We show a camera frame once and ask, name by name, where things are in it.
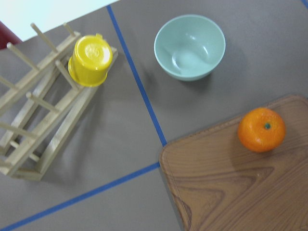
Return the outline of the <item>orange fruit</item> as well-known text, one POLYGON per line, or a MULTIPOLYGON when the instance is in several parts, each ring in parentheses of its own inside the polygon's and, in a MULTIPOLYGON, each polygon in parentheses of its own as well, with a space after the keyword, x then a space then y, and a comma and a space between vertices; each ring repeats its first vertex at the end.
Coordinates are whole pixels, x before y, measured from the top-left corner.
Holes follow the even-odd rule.
POLYGON ((286 126, 277 112, 260 107, 242 118, 237 135, 245 148, 256 153, 264 153, 277 148, 283 142, 286 126))

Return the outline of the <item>brown wooden tray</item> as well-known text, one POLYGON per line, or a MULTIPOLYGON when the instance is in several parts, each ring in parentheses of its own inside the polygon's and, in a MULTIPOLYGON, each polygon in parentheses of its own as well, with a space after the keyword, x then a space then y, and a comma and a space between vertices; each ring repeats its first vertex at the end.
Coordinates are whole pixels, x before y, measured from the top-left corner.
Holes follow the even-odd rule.
POLYGON ((186 231, 305 231, 308 228, 308 100, 268 105, 286 136, 257 154, 237 137, 240 117, 169 143, 159 162, 186 231))

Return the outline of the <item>light green bowl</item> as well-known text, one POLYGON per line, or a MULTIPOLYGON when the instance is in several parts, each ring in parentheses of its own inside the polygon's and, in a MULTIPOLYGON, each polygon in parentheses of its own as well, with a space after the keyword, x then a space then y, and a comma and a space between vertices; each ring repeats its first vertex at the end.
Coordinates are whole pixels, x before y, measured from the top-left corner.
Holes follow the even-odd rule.
POLYGON ((186 14, 165 23, 154 40, 154 55, 161 68, 181 81, 209 75, 222 60, 226 40, 211 19, 186 14))

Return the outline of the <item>yellow plastic cup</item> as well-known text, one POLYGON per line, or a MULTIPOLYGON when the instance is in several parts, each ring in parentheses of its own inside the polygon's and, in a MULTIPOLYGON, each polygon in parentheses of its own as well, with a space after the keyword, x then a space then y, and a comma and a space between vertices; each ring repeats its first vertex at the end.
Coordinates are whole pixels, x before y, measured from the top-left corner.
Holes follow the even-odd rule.
POLYGON ((110 45, 101 34, 80 38, 68 61, 71 78, 84 87, 97 87, 105 82, 113 61, 110 45))

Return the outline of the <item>wooden dish drying rack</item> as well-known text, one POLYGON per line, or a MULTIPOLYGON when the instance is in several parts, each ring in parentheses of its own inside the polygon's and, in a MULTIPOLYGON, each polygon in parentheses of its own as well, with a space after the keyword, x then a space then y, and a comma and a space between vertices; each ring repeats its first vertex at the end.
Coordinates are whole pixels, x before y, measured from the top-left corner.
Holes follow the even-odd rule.
POLYGON ((40 180, 100 85, 81 86, 68 72, 75 43, 83 35, 64 24, 69 35, 54 45, 35 24, 31 27, 50 52, 35 63, 7 44, 28 71, 15 82, 0 79, 0 171, 12 178, 40 180))

